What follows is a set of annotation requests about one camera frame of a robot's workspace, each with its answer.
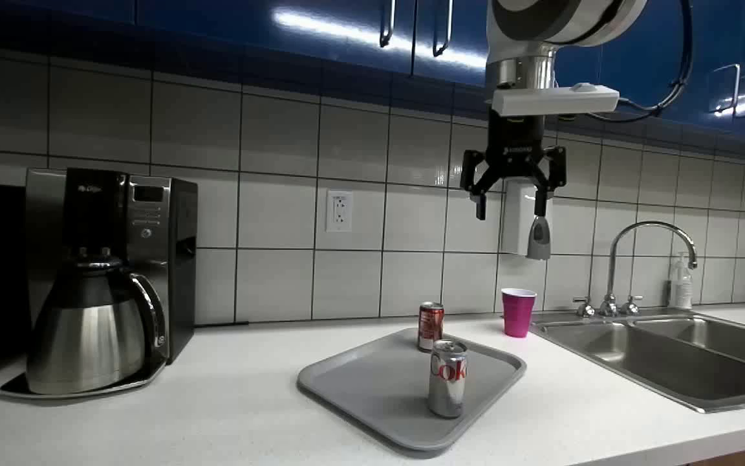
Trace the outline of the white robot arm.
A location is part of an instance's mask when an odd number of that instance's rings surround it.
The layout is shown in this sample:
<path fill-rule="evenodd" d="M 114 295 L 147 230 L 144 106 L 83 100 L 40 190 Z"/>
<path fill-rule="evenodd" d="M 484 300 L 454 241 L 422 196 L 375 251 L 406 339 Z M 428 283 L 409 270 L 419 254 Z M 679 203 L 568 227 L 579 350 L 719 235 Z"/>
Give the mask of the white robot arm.
<path fill-rule="evenodd" d="M 567 183 L 567 150 L 544 147 L 544 124 L 564 113 L 607 113 L 621 93 L 597 84 L 557 84 L 557 51 L 617 38 L 646 0 L 487 0 L 487 109 L 484 150 L 462 152 L 461 186 L 487 217 L 487 194 L 500 178 L 535 183 L 535 217 Z"/>

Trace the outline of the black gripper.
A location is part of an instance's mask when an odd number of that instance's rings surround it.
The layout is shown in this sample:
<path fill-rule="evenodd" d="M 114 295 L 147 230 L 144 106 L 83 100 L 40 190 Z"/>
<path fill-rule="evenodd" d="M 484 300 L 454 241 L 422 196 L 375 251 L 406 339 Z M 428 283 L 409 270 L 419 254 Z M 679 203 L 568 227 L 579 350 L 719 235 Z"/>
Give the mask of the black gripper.
<path fill-rule="evenodd" d="M 487 217 L 487 192 L 500 178 L 522 177 L 535 183 L 535 216 L 546 216 L 547 196 L 567 183 L 567 150 L 562 144 L 544 152 L 544 118 L 541 117 L 500 117 L 489 113 L 487 155 L 465 150 L 461 164 L 461 186 L 467 192 L 475 217 Z"/>

